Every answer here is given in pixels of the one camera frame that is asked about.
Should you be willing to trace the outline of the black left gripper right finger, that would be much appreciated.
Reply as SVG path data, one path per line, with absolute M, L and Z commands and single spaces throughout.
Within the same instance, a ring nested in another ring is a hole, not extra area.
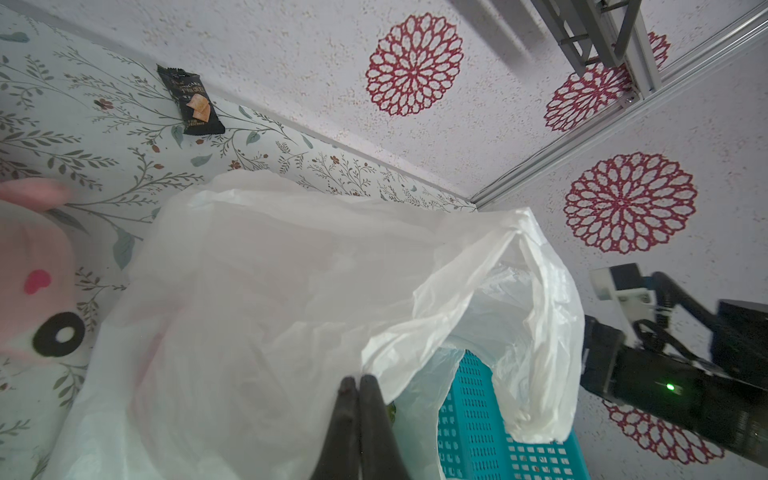
M 359 408 L 362 478 L 409 479 L 392 431 L 387 404 L 373 375 L 364 375 L 360 380 Z

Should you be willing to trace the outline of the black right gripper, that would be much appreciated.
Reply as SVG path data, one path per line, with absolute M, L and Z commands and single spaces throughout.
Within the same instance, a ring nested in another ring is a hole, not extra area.
M 631 348 L 623 331 L 585 318 L 583 371 L 588 392 L 688 430 L 767 465 L 767 391 L 673 356 Z

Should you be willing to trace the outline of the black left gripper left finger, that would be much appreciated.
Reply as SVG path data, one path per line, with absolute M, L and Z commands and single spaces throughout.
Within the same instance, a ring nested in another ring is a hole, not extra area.
M 356 480 L 360 475 L 360 407 L 354 377 L 345 377 L 311 480 Z

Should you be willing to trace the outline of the white plastic bag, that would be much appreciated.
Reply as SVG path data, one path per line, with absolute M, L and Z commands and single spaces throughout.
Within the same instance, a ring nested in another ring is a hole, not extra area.
M 506 430 L 566 439 L 584 313 L 533 213 L 445 213 L 232 171 L 160 209 L 48 479 L 307 479 L 341 384 L 377 383 L 415 478 L 468 349 Z

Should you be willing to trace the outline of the light green fruit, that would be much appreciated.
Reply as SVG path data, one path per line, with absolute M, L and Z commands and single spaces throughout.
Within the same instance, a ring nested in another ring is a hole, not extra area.
M 397 414 L 397 407 L 394 402 L 390 403 L 386 407 L 388 418 L 391 424 L 394 424 L 396 421 L 396 414 Z

